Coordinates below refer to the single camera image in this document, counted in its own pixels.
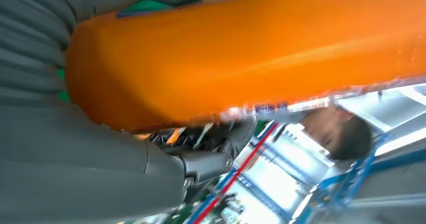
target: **metal bolt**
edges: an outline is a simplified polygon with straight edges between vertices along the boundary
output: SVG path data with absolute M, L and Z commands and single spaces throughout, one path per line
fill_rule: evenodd
M 234 160 L 232 158 L 226 158 L 225 159 L 225 169 L 230 170 L 232 168 L 233 161 Z
M 193 183 L 194 183 L 194 178 L 187 178 L 185 179 L 185 182 L 183 183 L 183 188 L 187 190 L 193 185 Z

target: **machine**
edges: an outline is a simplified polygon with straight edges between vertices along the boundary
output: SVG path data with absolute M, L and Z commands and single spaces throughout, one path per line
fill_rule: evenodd
M 260 113 L 426 73 L 423 0 L 218 0 L 101 16 L 135 1 L 0 0 L 0 222 L 169 211 L 231 170 Z M 59 68 L 72 104 L 57 98 Z M 205 151 L 133 136 L 224 121 Z

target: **fluorescent light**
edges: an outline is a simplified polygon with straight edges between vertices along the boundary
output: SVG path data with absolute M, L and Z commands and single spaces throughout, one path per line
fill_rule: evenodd
M 412 100 L 421 103 L 426 106 L 426 96 L 419 93 L 417 90 L 415 90 L 413 87 L 406 87 L 401 89 L 401 93 L 404 94 L 406 97 L 411 98 Z
M 426 138 L 426 128 L 414 131 L 399 139 L 393 140 L 377 149 L 375 156 L 383 155 L 389 151 L 401 148 L 416 141 Z
M 307 204 L 309 203 L 310 199 L 312 198 L 313 193 L 307 195 L 305 199 L 300 203 L 300 205 L 297 207 L 296 211 L 294 212 L 292 219 L 296 219 L 302 214 L 302 211 L 305 209 Z

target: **red cable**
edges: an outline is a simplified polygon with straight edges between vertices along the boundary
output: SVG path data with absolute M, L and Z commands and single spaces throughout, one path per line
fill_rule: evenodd
M 228 184 L 222 189 L 222 193 L 225 194 L 231 185 L 237 180 L 237 178 L 241 175 L 241 172 L 246 168 L 246 166 L 249 164 L 249 162 L 253 159 L 255 154 L 259 151 L 260 147 L 265 143 L 266 139 L 272 134 L 272 132 L 277 128 L 278 123 L 274 123 L 272 127 L 266 132 L 265 136 L 259 141 L 259 143 L 256 145 L 254 150 L 250 153 L 249 157 L 244 161 L 244 163 L 241 165 L 241 167 L 235 172 L 235 174 L 232 176 L 232 179 L 228 182 Z M 205 209 L 203 212 L 200 213 L 200 215 L 195 219 L 193 224 L 199 224 L 206 216 L 207 214 L 213 210 L 217 202 L 219 201 L 219 198 L 216 197 Z

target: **blue wire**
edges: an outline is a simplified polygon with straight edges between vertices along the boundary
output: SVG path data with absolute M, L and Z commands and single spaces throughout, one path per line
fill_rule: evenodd
M 222 190 L 226 183 L 232 178 L 234 173 L 236 172 L 236 169 L 232 168 L 232 170 L 228 173 L 228 175 L 219 182 L 219 184 L 216 186 L 216 190 Z M 197 219 L 197 217 L 202 213 L 202 211 L 212 202 L 216 196 L 214 194 L 210 194 L 207 199 L 197 208 L 197 210 L 191 215 L 189 218 L 187 224 L 193 224 L 194 221 Z

